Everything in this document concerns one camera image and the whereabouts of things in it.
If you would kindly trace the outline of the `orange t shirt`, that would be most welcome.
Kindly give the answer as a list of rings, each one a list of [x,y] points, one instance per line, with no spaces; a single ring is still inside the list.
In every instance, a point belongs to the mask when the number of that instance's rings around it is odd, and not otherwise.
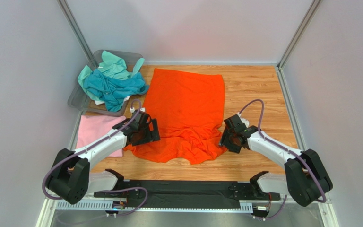
[[[143,107],[157,120],[160,140],[128,145],[126,150],[159,163],[175,158],[192,165],[215,160],[226,152],[219,146],[224,105],[222,75],[156,68]]]

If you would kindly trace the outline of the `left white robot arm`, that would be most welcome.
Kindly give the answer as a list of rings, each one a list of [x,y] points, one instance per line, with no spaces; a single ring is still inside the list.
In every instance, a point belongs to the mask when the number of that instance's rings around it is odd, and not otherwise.
[[[116,150],[159,140],[157,119],[137,110],[94,142],[74,151],[60,150],[43,179],[42,190],[50,199],[69,204],[96,192],[114,193],[120,175],[111,169],[92,173],[92,168]]]

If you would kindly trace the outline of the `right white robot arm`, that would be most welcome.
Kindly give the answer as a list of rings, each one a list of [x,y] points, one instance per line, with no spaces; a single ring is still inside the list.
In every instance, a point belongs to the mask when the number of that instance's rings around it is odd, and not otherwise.
[[[318,153],[286,146],[261,129],[235,114],[224,120],[225,128],[219,145],[240,153],[245,148],[267,157],[283,168],[284,174],[262,171],[250,179],[255,194],[278,193],[291,196],[306,207],[314,201],[325,201],[333,183]]]

